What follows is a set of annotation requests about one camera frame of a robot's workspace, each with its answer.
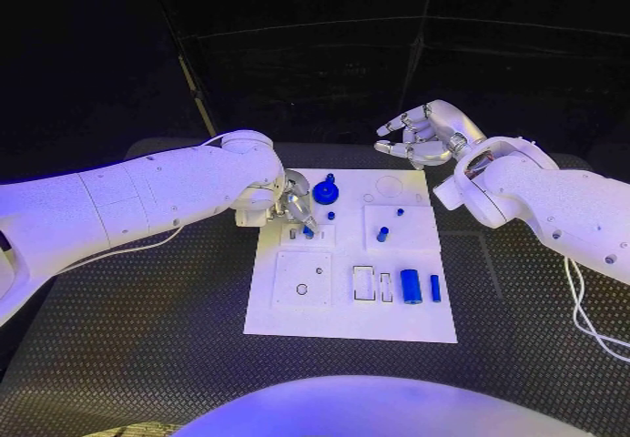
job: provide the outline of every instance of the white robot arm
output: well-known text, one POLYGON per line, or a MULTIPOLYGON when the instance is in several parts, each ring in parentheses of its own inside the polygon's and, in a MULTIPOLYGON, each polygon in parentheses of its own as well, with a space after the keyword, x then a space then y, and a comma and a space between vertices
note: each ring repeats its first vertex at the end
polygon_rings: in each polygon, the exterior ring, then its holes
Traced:
POLYGON ((285 170, 272 140, 249 130, 223 137, 221 147, 207 142, 0 186, 0 326, 73 263, 228 208, 239 226, 265 226, 289 212, 318 232, 309 183, 285 170))
POLYGON ((465 205, 499 228, 523 219, 543 244, 580 264, 630 284, 630 185, 590 171, 559 169, 534 142, 487 138, 465 113, 436 100, 380 129, 404 127, 403 143, 378 141, 381 152, 416 168, 459 161, 433 192, 448 209, 465 205))

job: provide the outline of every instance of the white board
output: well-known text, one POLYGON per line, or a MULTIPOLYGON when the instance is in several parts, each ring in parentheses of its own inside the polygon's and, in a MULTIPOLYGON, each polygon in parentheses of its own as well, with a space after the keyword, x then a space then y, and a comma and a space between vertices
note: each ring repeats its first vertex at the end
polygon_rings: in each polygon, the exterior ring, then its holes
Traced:
POLYGON ((312 187, 334 173, 341 195, 332 205, 312 202, 324 238, 308 239, 286 219, 260 230, 244 333, 458 343, 425 172, 298 171, 312 187), (419 305, 403 301, 404 269, 419 271, 419 305), (432 275, 440 277, 440 302, 432 275))

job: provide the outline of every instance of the blue object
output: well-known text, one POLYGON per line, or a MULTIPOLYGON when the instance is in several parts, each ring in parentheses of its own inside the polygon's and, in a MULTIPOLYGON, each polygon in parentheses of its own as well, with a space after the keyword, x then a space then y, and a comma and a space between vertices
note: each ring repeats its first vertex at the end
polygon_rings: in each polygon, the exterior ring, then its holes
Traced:
POLYGON ((306 234, 308 239, 312 239, 316 236, 316 233, 312 231, 312 229, 308 226, 305 226, 303 233, 306 234))
POLYGON ((326 180, 314 188, 314 200, 322 205, 329 205, 331 203, 335 203, 338 197, 339 189, 335 185, 335 175, 329 173, 326 180))
POLYGON ((435 302, 443 301, 443 297, 440 296, 440 278, 437 275, 432 275, 432 295, 435 302))
POLYGON ((388 234, 390 234, 390 229, 388 228, 381 228, 381 232, 378 233, 378 235, 377 235, 377 239, 381 241, 381 242, 386 242, 386 240, 388 239, 388 234))
POLYGON ((403 270, 401 271, 401 281, 403 281, 403 299, 404 303, 416 305, 423 303, 423 294, 420 293, 420 280, 417 270, 403 270))

